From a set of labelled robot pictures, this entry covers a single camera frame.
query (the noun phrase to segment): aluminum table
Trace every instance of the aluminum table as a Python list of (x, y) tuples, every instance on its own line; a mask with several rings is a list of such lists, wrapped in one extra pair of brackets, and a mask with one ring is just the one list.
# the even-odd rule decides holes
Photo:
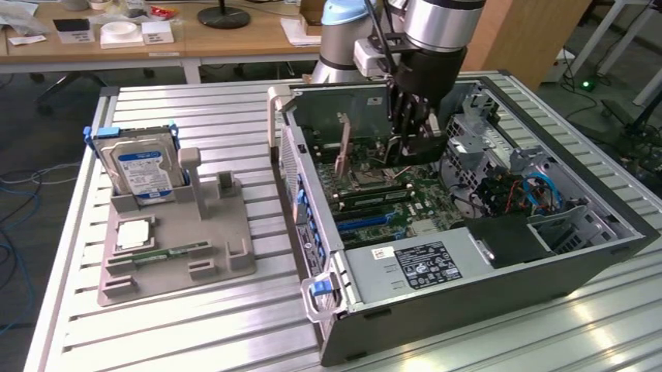
[[(662, 229), (662, 201), (511, 77), (488, 76)], [(93, 126), (175, 120), (197, 146), (200, 175), (243, 181), (254, 275), (107, 308), (96, 304), (111, 184), (89, 150), (80, 169), (25, 370), (443, 371), (653, 370), (662, 367), (662, 240), (586, 286), (544, 304), (342, 366), (319, 365), (267, 157), (267, 87), (294, 81), (121, 88), (101, 97)], [(499, 125), (535, 145), (506, 112)]]

